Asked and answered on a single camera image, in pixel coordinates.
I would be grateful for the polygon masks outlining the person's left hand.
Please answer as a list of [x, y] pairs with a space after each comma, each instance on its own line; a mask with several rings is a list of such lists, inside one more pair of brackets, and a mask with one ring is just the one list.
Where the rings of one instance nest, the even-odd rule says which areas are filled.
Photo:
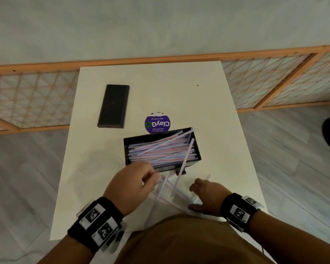
[[110, 200], [123, 216], [135, 211], [154, 189], [143, 187], [142, 164], [149, 163], [135, 162], [121, 169], [112, 178], [103, 194], [103, 197]]

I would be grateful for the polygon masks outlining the person's right hand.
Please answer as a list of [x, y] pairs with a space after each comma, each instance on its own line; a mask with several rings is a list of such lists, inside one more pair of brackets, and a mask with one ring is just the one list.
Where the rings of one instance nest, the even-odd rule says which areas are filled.
[[224, 199], [231, 195], [232, 192], [223, 185], [203, 180], [195, 179], [194, 183], [189, 187], [189, 191], [195, 193], [207, 208], [209, 216], [220, 217], [220, 208]]

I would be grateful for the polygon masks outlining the clear plastic bag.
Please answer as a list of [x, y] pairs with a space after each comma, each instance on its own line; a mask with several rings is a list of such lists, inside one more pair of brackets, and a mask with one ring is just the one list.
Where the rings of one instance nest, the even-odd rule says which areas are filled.
[[175, 184], [175, 179], [176, 179], [175, 173], [165, 172], [164, 174], [161, 175], [161, 177], [159, 178], [159, 180], [158, 180], [157, 184], [155, 185], [154, 190], [152, 192], [151, 206], [156, 197], [157, 190], [161, 186], [162, 179], [166, 175], [168, 175], [167, 182], [163, 188], [162, 194], [161, 194], [160, 198], [158, 199], [157, 206], [156, 206], [146, 228], [153, 226], [155, 223], [159, 222], [162, 219], [165, 219], [167, 217], [170, 217], [170, 216], [176, 215], [176, 214], [180, 214], [180, 213], [185, 213], [185, 214], [188, 214], [191, 216], [196, 216], [196, 217], [216, 219], [215, 217], [203, 215], [200, 213], [195, 213], [188, 209], [189, 204], [201, 204], [198, 196], [195, 194], [187, 194], [185, 191], [180, 190], [180, 188], [177, 187], [174, 197], [173, 198], [170, 197], [171, 191]]

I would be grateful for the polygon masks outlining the person's right forearm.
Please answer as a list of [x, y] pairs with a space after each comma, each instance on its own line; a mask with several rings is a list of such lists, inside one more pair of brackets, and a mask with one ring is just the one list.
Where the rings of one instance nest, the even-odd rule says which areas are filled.
[[330, 264], [330, 244], [258, 210], [247, 233], [278, 264]]

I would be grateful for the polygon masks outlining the person's left forearm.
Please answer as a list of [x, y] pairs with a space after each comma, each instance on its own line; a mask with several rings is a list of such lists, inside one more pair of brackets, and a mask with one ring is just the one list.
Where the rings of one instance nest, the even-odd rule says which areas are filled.
[[89, 264], [96, 253], [66, 235], [37, 264]]

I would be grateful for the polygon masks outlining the striped drinking straw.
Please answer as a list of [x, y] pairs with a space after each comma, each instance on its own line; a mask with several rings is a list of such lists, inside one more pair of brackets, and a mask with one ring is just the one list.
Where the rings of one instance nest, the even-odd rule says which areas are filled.
[[149, 214], [148, 214], [148, 216], [147, 216], [147, 218], [146, 218], [146, 221], [145, 221], [145, 223], [144, 223], [144, 228], [147, 227], [147, 225], [148, 225], [148, 223], [149, 223], [149, 221], [150, 221], [150, 219], [151, 219], [151, 216], [152, 216], [152, 214], [153, 214], [153, 212], [154, 212], [154, 210], [155, 210], [155, 208], [156, 208], [156, 206], [157, 206], [158, 199], [160, 198], [160, 196], [161, 196], [161, 194], [162, 194], [162, 191], [163, 191], [163, 188], [164, 188], [164, 186], [165, 186], [165, 184], [166, 184], [166, 182], [167, 182], [167, 179], [168, 179], [168, 175], [166, 175], [166, 176], [162, 179], [162, 183], [161, 183], [159, 189], [157, 190], [156, 197], [155, 197], [155, 199], [154, 199], [154, 202], [153, 202], [153, 204], [152, 204], [152, 206], [151, 206], [150, 212], [149, 212]]
[[192, 138], [191, 141], [190, 141], [189, 148], [188, 148], [188, 150], [187, 150], [187, 153], [186, 153], [186, 155], [185, 155], [185, 158], [184, 158], [184, 160], [183, 160], [183, 163], [182, 163], [182, 165], [181, 165], [181, 168], [180, 168], [180, 170], [179, 170], [179, 172], [178, 172], [177, 179], [176, 179], [176, 182], [175, 182], [175, 184], [174, 184], [174, 187], [173, 187], [173, 189], [172, 189], [172, 191], [171, 191], [171, 195], [170, 195], [171, 198], [173, 198], [174, 195], [175, 195], [175, 193], [176, 193], [176, 189], [177, 189], [178, 182], [179, 182], [179, 180], [180, 180], [180, 178], [181, 178], [181, 175], [182, 175], [182, 173], [183, 173], [183, 170], [184, 170], [184, 168], [185, 168], [185, 164], [187, 163], [187, 160], [188, 160], [189, 154], [190, 154], [190, 152], [191, 152], [192, 146], [193, 146], [193, 144], [194, 144], [194, 141], [195, 141], [195, 138]]

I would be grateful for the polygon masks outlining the person's brown clothing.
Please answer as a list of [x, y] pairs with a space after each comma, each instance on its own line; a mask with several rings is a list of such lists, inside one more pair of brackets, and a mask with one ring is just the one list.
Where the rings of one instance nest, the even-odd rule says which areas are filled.
[[130, 236], [114, 264], [274, 264], [226, 222], [184, 214]]

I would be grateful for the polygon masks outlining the black right wrist band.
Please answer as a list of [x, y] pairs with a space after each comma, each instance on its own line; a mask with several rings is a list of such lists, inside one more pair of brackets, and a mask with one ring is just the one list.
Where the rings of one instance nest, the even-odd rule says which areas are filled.
[[261, 208], [264, 206], [255, 199], [232, 193], [221, 203], [220, 216], [238, 231], [247, 233], [251, 218]]

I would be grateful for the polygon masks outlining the black wrist band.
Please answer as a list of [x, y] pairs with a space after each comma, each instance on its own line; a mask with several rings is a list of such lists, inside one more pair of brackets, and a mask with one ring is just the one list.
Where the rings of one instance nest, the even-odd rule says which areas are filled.
[[68, 236], [97, 253], [114, 241], [120, 242], [127, 224], [123, 214], [107, 198], [100, 197], [89, 204], [68, 229]]
[[238, 231], [247, 233], [251, 218], [261, 208], [264, 206], [255, 199], [232, 193], [221, 203], [220, 216]]

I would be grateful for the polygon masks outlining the round purple sticker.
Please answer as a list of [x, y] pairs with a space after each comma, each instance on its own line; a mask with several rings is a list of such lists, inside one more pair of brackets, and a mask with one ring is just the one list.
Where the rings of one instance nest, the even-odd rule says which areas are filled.
[[155, 134], [169, 131], [171, 122], [166, 114], [154, 112], [146, 117], [144, 125], [149, 134]]

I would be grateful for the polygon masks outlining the black left wrist band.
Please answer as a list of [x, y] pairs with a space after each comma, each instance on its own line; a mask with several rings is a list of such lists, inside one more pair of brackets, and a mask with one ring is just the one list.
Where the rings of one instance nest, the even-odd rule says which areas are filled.
[[68, 229], [68, 236], [97, 253], [114, 241], [120, 242], [127, 224], [123, 214], [107, 198], [100, 197], [89, 204]]

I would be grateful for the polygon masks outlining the black box lid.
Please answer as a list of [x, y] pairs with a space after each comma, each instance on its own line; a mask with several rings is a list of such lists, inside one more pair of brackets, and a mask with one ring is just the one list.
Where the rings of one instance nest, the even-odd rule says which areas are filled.
[[129, 85], [106, 85], [97, 127], [124, 128], [129, 90]]

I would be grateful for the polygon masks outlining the wooden lattice screen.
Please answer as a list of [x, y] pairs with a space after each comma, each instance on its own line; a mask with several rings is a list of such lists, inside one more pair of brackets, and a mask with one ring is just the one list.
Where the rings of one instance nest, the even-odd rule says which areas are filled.
[[0, 134], [68, 129], [86, 66], [220, 61], [238, 113], [330, 105], [330, 45], [0, 65]]

